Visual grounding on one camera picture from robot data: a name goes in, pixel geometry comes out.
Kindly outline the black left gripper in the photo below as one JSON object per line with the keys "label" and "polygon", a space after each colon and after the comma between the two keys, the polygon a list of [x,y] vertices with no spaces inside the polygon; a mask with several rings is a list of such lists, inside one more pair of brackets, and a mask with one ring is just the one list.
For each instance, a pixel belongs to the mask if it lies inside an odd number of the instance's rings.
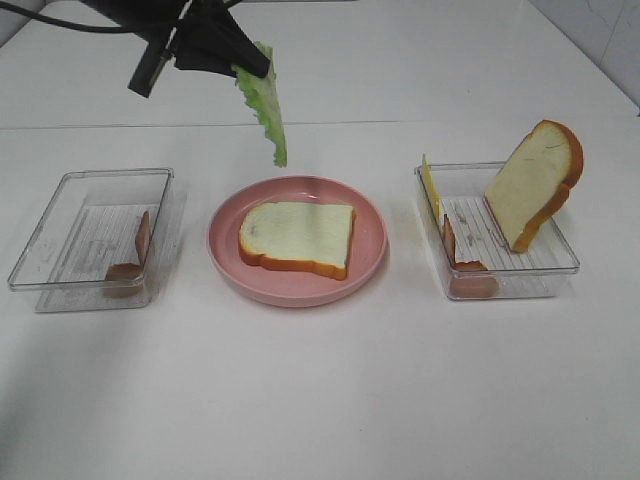
{"label": "black left gripper", "polygon": [[128,84],[130,90],[145,98],[150,96],[164,66],[173,58],[179,70],[235,77],[233,66],[237,66],[258,78],[267,75],[271,61],[231,15],[230,8],[234,3],[237,2],[83,1],[84,5],[115,22],[119,33],[134,33],[147,41]]}

